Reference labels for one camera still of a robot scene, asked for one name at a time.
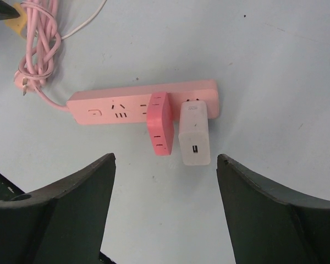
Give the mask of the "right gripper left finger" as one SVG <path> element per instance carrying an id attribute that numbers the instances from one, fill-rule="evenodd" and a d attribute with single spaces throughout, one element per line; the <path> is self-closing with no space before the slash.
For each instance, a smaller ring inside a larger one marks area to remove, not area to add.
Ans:
<path id="1" fill-rule="evenodd" d="M 111 263 L 101 244 L 115 175 L 112 153 L 32 192 L 0 174 L 0 263 Z"/>

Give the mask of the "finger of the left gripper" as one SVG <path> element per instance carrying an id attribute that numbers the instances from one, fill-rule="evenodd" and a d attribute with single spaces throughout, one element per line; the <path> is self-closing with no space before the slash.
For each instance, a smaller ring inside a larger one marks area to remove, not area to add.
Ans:
<path id="1" fill-rule="evenodd" d="M 18 17 L 19 13 L 14 7 L 0 0 L 0 20 L 15 19 Z"/>

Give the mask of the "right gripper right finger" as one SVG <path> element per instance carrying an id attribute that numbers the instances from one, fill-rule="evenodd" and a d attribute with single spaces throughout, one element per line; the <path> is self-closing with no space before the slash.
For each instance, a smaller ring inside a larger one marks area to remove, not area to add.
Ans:
<path id="1" fill-rule="evenodd" d="M 236 263 L 330 263 L 330 201 L 225 154 L 217 158 L 217 179 Z"/>

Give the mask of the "yellow charger plug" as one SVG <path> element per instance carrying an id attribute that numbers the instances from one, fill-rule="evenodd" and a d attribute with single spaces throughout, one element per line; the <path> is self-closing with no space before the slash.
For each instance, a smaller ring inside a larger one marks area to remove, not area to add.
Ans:
<path id="1" fill-rule="evenodd" d="M 18 18 L 5 20 L 4 23 L 7 27 L 17 33 L 21 38 L 26 40 L 28 22 L 26 11 L 21 7 L 20 3 L 14 3 L 13 7 L 19 13 L 20 16 Z"/>

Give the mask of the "white cube charger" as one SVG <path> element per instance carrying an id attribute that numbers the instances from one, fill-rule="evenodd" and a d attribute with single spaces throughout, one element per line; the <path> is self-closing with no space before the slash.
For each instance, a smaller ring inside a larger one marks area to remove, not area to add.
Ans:
<path id="1" fill-rule="evenodd" d="M 187 166 L 210 164 L 208 113 L 204 101 L 186 101 L 181 105 L 179 145 L 183 163 Z"/>

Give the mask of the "pink power strip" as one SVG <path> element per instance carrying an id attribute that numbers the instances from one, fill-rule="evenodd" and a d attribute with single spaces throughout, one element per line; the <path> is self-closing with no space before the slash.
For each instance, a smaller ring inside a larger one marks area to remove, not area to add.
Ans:
<path id="1" fill-rule="evenodd" d="M 215 80 L 118 87 L 80 91 L 67 101 L 67 107 L 81 125 L 144 123 L 151 95 L 166 92 L 173 120 L 178 121 L 185 101 L 205 101 L 208 117 L 219 116 L 218 87 Z"/>

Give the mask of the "pink square adapter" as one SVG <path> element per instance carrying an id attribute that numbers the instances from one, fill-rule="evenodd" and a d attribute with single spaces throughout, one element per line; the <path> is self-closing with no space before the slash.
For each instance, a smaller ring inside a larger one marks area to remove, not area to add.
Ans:
<path id="1" fill-rule="evenodd" d="M 174 125 L 166 92 L 151 95 L 146 112 L 146 124 L 155 154 L 169 156 L 173 147 Z"/>

